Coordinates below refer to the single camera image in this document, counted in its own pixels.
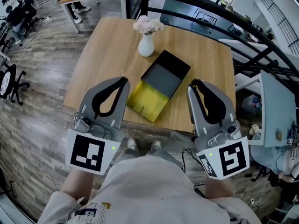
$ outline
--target gray wood plank floor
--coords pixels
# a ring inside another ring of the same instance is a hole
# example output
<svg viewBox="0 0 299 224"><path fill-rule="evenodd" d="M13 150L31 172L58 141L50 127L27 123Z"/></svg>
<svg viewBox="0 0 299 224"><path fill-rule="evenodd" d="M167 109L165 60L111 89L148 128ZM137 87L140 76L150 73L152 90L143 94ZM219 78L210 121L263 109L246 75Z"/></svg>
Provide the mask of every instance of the gray wood plank floor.
<svg viewBox="0 0 299 224"><path fill-rule="evenodd" d="M83 4L92 9L82 14L81 32L76 34L60 6L54 6L52 0L37 1L37 16L51 16L51 20L25 52L23 47L14 44L6 51L12 58L11 63L20 59L18 74L21 70L26 71L24 80L30 83L30 88L20 94L23 106L7 100L0 102L0 167L7 180L14 180L16 202L35 220L71 170L64 164L64 153L67 129L73 128L75 111L63 107L63 100L79 56L101 17L121 17L119 0L101 0L100 4L94 0ZM44 25L45 22L39 22L35 28L40 31ZM33 34L31 32L22 42L23 46ZM193 147L189 134L129 122L123 122L122 129L126 138L119 152L126 146L128 137L139 140L141 152L149 149L154 138L161 138L164 148L180 161L182 149ZM203 183L205 172L201 166L187 154L185 161L188 177L195 185ZM246 173L256 175L258 170L251 168ZM92 196L103 181L104 177L95 178ZM257 182L243 177L232 181L235 196L249 204L251 198L258 201L267 178ZM199 189L204 191L205 186L199 186ZM270 214L278 205L279 194L280 189L272 188L268 183L261 202L253 210L259 217Z"/></svg>

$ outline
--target stuffed animal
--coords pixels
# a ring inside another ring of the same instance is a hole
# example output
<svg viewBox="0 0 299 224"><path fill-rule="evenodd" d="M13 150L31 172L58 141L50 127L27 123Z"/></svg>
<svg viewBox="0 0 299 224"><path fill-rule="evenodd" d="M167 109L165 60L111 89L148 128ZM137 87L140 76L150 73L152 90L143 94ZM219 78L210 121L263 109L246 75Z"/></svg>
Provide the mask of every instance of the stuffed animal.
<svg viewBox="0 0 299 224"><path fill-rule="evenodd" d="M256 133L262 133L262 129L257 124L253 124L249 129L249 134L251 136L255 135Z"/></svg>

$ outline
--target metal railing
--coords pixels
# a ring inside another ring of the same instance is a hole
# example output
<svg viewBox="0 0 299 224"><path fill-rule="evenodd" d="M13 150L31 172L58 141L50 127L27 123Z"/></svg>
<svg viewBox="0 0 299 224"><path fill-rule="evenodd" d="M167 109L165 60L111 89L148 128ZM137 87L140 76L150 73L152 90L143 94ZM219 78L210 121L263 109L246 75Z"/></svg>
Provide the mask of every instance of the metal railing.
<svg viewBox="0 0 299 224"><path fill-rule="evenodd" d="M299 85L298 82L295 82L292 77L299 78L299 72L296 69L296 67L293 65L293 63L290 61L290 59L284 54L284 52L276 46L270 39L268 39L266 36L263 35L259 30L257 30L254 26L252 26L252 23L249 21L246 21L242 19L241 17L233 14L232 12L218 6L217 4L208 1L208 0L176 0L179 2L183 2L195 7L202 8L206 11L209 11L213 14L216 14L238 26L240 26L243 30L246 30L253 36L255 36L259 41L261 41L263 44L267 46L267 48L263 51L258 50L255 46L250 44L249 42L246 42L242 38L230 33L229 31L222 29L214 24L211 24L205 20L196 19L193 17L190 17L185 14L180 14L177 12L165 10L165 9L159 9L159 8L153 8L149 7L149 0L141 0L140 2L140 14L139 15L147 15L148 12L155 12L155 13L161 13L170 15L173 17L178 17L182 19L186 19L189 21L193 21L197 24L200 24L202 26L214 29L216 31L219 31L234 40L239 41L240 43L244 44L245 46L249 47L253 51L257 53L255 57L250 57L249 55L245 54L241 50L229 46L233 52L238 53L239 55L247 58L249 61L242 63L236 59L233 59L234 62L234 70L235 75L238 73L244 73L246 76L253 77L255 74L259 73L260 70L264 70L270 74L272 74L280 83L282 83L285 87L287 87L289 90L291 90L296 97L296 100L299 102ZM127 7L127 18L132 19L135 17L135 14L131 12L131 0L126 0L126 7ZM268 54L274 52L289 68L282 68L279 66L277 60L272 60L268 57ZM261 59L265 58L269 63L263 64L260 62Z"/></svg>
<svg viewBox="0 0 299 224"><path fill-rule="evenodd" d="M299 38L279 7L273 2L273 0L261 0L261 2L266 6L269 13L277 22L278 27L281 29L288 42L288 47L291 52L299 55Z"/></svg>

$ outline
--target shoe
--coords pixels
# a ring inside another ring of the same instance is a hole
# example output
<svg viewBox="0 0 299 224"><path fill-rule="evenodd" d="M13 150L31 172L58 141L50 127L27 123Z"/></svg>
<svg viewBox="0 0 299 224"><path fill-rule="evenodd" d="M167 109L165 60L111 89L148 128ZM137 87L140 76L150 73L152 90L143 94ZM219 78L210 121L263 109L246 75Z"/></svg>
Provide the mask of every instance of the shoe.
<svg viewBox="0 0 299 224"><path fill-rule="evenodd" d="M162 140L154 139L153 143L151 144L151 150L160 149L162 145Z"/></svg>
<svg viewBox="0 0 299 224"><path fill-rule="evenodd" d="M129 138L128 140L128 148L138 151L137 140L134 138Z"/></svg>
<svg viewBox="0 0 299 224"><path fill-rule="evenodd" d="M79 17L74 17L74 21L76 24L80 23L82 21L82 18L79 18Z"/></svg>
<svg viewBox="0 0 299 224"><path fill-rule="evenodd" d="M88 12L91 7L83 7L81 9L76 9L77 13Z"/></svg>

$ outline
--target shirt sleeve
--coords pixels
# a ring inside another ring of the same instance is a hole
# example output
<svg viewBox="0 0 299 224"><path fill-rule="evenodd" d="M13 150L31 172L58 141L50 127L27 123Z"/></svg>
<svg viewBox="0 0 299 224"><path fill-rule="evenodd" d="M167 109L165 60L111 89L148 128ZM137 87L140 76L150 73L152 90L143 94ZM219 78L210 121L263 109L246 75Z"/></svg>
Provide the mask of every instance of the shirt sleeve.
<svg viewBox="0 0 299 224"><path fill-rule="evenodd" d="M299 175L299 165L295 166L293 171L291 172L291 176L293 179L296 179L296 177Z"/></svg>
<svg viewBox="0 0 299 224"><path fill-rule="evenodd" d="M238 220L246 220L249 224L262 224L253 210L239 198L222 197L212 199L211 201L226 210L230 217L235 217Z"/></svg>
<svg viewBox="0 0 299 224"><path fill-rule="evenodd" d="M72 196L55 192L50 197L37 224L62 224L68 220L69 213L81 208L78 201Z"/></svg>

